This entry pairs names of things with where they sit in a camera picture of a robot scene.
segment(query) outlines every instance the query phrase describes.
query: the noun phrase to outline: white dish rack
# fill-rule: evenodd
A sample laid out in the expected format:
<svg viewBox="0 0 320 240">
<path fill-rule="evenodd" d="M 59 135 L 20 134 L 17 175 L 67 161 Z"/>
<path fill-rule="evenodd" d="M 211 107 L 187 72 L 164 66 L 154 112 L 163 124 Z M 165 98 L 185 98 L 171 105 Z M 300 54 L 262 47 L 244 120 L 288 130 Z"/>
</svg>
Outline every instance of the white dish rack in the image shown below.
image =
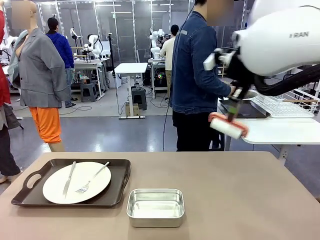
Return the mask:
<svg viewBox="0 0 320 240">
<path fill-rule="evenodd" d="M 279 96 L 259 94 L 251 99 L 273 118 L 312 118 L 320 99 L 299 89 Z"/>
</svg>

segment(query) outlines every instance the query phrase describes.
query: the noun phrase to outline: black tray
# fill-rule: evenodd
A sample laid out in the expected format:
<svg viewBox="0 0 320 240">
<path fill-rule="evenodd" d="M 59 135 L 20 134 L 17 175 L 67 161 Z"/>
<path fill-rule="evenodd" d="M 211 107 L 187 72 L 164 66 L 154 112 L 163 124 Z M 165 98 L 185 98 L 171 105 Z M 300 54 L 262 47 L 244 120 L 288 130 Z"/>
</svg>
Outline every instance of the black tray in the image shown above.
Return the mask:
<svg viewBox="0 0 320 240">
<path fill-rule="evenodd" d="M 230 102 L 230 100 L 221 100 L 220 103 L 221 103 L 221 108 L 220 108 L 221 112 L 223 114 L 227 114 L 228 109 L 232 107 L 232 103 Z M 237 119 L 265 119 L 270 116 L 269 112 L 264 111 L 263 109 L 260 111 L 257 108 L 252 106 L 251 100 L 243 100 L 236 118 Z"/>
<path fill-rule="evenodd" d="M 42 192 L 46 180 L 59 169 L 76 161 L 96 162 L 105 164 L 110 162 L 108 168 L 111 172 L 111 180 L 108 186 L 98 195 L 81 203 L 56 204 L 48 201 Z M 120 203 L 125 187 L 130 176 L 130 161 L 127 159 L 52 159 L 40 170 L 31 173 L 23 182 L 22 190 L 12 199 L 13 205 L 22 207 L 76 207 L 76 208 L 111 208 Z M 40 174 L 32 188 L 27 187 L 28 181 L 36 174 Z"/>
</svg>

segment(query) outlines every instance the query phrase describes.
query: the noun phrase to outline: knife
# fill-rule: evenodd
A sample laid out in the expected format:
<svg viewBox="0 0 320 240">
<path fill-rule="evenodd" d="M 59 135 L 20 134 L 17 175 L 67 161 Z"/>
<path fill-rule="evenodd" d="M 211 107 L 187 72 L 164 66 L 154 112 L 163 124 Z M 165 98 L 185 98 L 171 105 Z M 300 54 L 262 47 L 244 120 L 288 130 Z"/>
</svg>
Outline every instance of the knife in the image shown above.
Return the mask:
<svg viewBox="0 0 320 240">
<path fill-rule="evenodd" d="M 66 181 L 66 183 L 64 185 L 63 194 L 62 194 L 64 196 L 64 198 L 67 197 L 68 188 L 69 188 L 69 185 L 70 185 L 70 182 L 71 182 L 71 177 L 72 177 L 72 174 L 73 174 L 73 172 L 75 170 L 75 167 L 76 167 L 76 161 L 74 161 L 72 163 L 72 167 L 71 167 L 71 171 L 70 171 L 68 180 Z"/>
</svg>

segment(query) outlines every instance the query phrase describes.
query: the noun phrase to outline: fork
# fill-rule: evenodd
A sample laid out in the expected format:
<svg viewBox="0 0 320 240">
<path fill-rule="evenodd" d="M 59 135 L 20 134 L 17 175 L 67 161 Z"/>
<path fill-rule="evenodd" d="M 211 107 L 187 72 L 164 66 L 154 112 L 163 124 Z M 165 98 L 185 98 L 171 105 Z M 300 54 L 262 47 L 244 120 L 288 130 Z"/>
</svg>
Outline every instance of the fork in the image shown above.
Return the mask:
<svg viewBox="0 0 320 240">
<path fill-rule="evenodd" d="M 89 184 L 90 182 L 102 171 L 102 169 L 104 169 L 110 162 L 107 162 L 105 165 L 103 165 L 103 167 L 91 178 L 91 180 L 89 180 L 87 182 L 86 185 L 84 185 L 83 187 L 79 188 L 77 191 L 75 191 L 76 193 L 79 194 L 83 194 L 84 192 L 86 192 L 89 189 Z"/>
</svg>

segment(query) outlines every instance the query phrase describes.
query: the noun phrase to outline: red jacket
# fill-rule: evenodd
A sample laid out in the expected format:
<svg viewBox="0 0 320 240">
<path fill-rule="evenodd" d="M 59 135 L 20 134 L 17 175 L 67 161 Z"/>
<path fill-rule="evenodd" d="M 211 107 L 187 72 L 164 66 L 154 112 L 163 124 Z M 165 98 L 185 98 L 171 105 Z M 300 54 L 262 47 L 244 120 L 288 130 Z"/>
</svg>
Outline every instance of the red jacket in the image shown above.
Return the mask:
<svg viewBox="0 0 320 240">
<path fill-rule="evenodd" d="M 5 16 L 4 12 L 0 10 L 0 43 L 2 43 L 5 35 Z M 4 73 L 4 70 L 0 66 L 0 106 L 4 103 L 10 104 L 10 91 L 9 83 L 7 77 Z"/>
</svg>

